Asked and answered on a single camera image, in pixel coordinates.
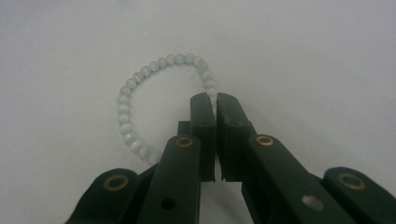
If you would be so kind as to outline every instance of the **white bead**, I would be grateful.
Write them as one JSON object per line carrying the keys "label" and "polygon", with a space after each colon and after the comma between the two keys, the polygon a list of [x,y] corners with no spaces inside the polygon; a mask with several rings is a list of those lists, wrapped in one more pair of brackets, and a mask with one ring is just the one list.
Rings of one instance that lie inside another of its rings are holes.
{"label": "white bead", "polygon": [[130,90],[133,90],[136,87],[136,82],[132,78],[126,80],[125,84],[125,86],[128,87]]}
{"label": "white bead", "polygon": [[127,134],[132,132],[132,125],[130,123],[124,123],[120,126],[120,133]]}
{"label": "white bead", "polygon": [[120,89],[120,94],[121,95],[130,96],[132,94],[132,92],[131,92],[131,90],[128,87],[122,87]]}
{"label": "white bead", "polygon": [[139,82],[142,82],[144,78],[145,77],[143,77],[143,75],[141,73],[134,73],[134,76],[132,77],[132,80],[135,83],[139,83]]}
{"label": "white bead", "polygon": [[152,62],[149,64],[149,70],[151,73],[157,72],[158,71],[158,64],[156,62]]}
{"label": "white bead", "polygon": [[191,53],[186,54],[186,63],[193,63],[194,62],[194,55]]}
{"label": "white bead", "polygon": [[142,69],[140,70],[140,73],[144,76],[144,77],[148,77],[149,74],[151,73],[151,71],[149,70],[149,68],[147,66],[142,67]]}
{"label": "white bead", "polygon": [[176,61],[176,57],[173,54],[169,54],[168,56],[166,56],[166,62],[168,64],[174,64]]}
{"label": "white bead", "polygon": [[183,64],[183,63],[184,63],[184,55],[178,54],[178,55],[176,56],[176,63],[177,63],[177,64]]}
{"label": "white bead", "polygon": [[207,92],[207,94],[210,96],[210,98],[215,98],[216,95],[218,94],[218,93],[216,92],[216,90],[215,90],[214,88],[212,88],[212,87],[207,88],[207,89],[206,89],[206,92]]}
{"label": "white bead", "polygon": [[119,113],[120,114],[129,114],[129,105],[120,105]]}
{"label": "white bead", "polygon": [[121,105],[129,104],[129,97],[126,95],[120,95],[119,96],[119,104],[121,104]]}
{"label": "white bead", "polygon": [[129,115],[128,114],[120,114],[119,115],[119,124],[128,123]]}
{"label": "white bead", "polygon": [[205,73],[202,74],[202,79],[203,80],[210,79],[210,78],[212,78],[212,76],[213,76],[212,72],[206,71]]}
{"label": "white bead", "polygon": [[166,59],[165,58],[160,58],[157,62],[158,66],[160,68],[165,68],[167,65]]}
{"label": "white bead", "polygon": [[205,73],[208,69],[206,62],[203,59],[196,61],[195,67],[199,74]]}
{"label": "white bead", "polygon": [[146,147],[141,147],[139,149],[139,152],[137,153],[137,156],[140,157],[140,159],[145,159],[149,155],[149,150]]}
{"label": "white bead", "polygon": [[131,149],[132,152],[136,153],[137,150],[139,150],[139,148],[142,147],[142,142],[140,142],[139,140],[136,140],[134,142],[132,142],[132,144],[129,146],[129,149]]}
{"label": "white bead", "polygon": [[206,87],[215,87],[216,86],[216,81],[213,80],[212,78],[208,78],[204,80],[204,85]]}
{"label": "white bead", "polygon": [[134,141],[134,135],[132,133],[125,134],[122,136],[122,141],[128,146]]}
{"label": "white bead", "polygon": [[148,164],[155,165],[158,162],[158,155],[155,152],[152,152],[151,155],[148,157]]}

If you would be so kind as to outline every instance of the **beaded bracelet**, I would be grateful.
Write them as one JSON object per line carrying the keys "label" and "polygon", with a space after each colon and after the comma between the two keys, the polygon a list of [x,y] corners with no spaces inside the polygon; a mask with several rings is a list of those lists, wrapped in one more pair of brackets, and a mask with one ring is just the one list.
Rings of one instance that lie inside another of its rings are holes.
{"label": "beaded bracelet", "polygon": [[201,79],[204,87],[211,98],[213,108],[216,108],[217,82],[212,77],[212,73],[208,70],[206,62],[202,58],[195,57],[193,54],[178,54],[177,56],[169,54],[166,58],[160,58],[157,62],[152,62],[148,66],[142,67],[140,72],[134,73],[132,78],[125,82],[125,86],[120,89],[119,96],[119,125],[120,134],[125,145],[137,155],[141,160],[146,161],[149,165],[154,165],[161,158],[161,152],[157,149],[149,147],[149,145],[140,137],[131,123],[130,97],[132,91],[136,89],[146,77],[158,72],[160,69],[170,65],[193,65]]}

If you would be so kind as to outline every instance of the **white surface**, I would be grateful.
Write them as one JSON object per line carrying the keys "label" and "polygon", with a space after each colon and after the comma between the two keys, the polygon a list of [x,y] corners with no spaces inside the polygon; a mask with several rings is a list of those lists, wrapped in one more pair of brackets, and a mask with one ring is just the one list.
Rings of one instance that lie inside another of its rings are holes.
{"label": "white surface", "polygon": [[[348,166],[396,194],[394,1],[1,1],[1,223],[64,223],[101,173],[148,167],[122,143],[117,97],[168,53],[206,59],[259,133],[315,175]],[[166,69],[133,96],[158,148],[202,90]],[[238,185],[203,184],[201,223],[251,223]]]}

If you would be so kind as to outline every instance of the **brass ring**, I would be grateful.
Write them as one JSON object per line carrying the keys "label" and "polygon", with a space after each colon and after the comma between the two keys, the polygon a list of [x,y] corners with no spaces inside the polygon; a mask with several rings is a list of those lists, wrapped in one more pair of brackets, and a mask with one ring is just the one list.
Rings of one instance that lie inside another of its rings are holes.
{"label": "brass ring", "polygon": [[108,191],[116,191],[125,188],[127,185],[128,177],[126,175],[111,175],[106,179],[103,188]]}
{"label": "brass ring", "polygon": [[181,137],[177,139],[176,144],[180,147],[189,147],[192,145],[192,140],[188,137]]}
{"label": "brass ring", "polygon": [[267,136],[256,137],[256,143],[265,147],[269,147],[274,144],[274,140]]}
{"label": "brass ring", "polygon": [[[346,180],[346,178],[351,178],[354,181],[357,181],[357,183],[350,183],[349,181]],[[366,184],[364,184],[364,181],[357,176],[349,173],[342,173],[338,175],[338,180],[345,186],[349,187],[350,189],[365,189]]]}

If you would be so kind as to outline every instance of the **white tabletop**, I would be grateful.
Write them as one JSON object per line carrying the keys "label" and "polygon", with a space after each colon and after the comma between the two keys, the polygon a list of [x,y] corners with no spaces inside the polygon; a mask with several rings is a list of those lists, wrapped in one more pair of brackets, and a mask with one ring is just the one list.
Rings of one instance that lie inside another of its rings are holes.
{"label": "white tabletop", "polygon": [[[205,58],[259,133],[311,173],[357,169],[396,195],[394,1],[2,1],[0,218],[64,223],[101,173],[149,168],[121,140],[124,81],[169,53]],[[204,91],[167,68],[133,94],[156,148]],[[202,185],[201,223],[252,223],[240,184]]]}

